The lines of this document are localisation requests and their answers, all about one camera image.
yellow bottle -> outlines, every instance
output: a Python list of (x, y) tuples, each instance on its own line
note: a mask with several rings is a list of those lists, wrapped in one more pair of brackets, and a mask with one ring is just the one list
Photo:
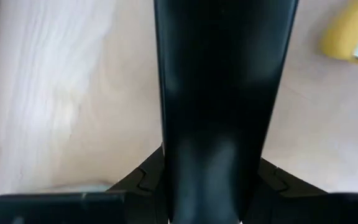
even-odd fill
[(358, 63), (358, 0), (328, 27), (321, 47), (329, 57)]

floor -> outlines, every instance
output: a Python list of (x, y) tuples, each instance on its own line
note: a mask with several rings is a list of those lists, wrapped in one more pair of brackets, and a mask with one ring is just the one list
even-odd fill
[[(302, 0), (263, 156), (358, 191), (358, 65), (318, 52), (347, 0)], [(152, 0), (0, 0), (0, 194), (117, 182), (161, 142)]]

